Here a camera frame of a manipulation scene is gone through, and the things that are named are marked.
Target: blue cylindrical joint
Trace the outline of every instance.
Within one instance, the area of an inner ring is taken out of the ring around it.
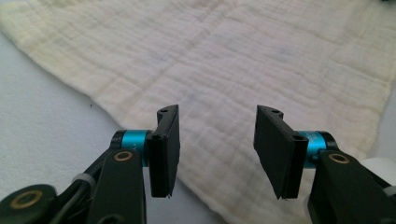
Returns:
[[[318,154],[321,150],[327,150],[326,140],[320,132],[298,131],[298,133],[309,140],[304,168],[315,168],[316,165],[312,161],[316,161],[318,159]]]
[[[121,148],[137,150],[142,158],[142,166],[147,167],[145,162],[145,143],[148,130],[127,130],[122,137]]]

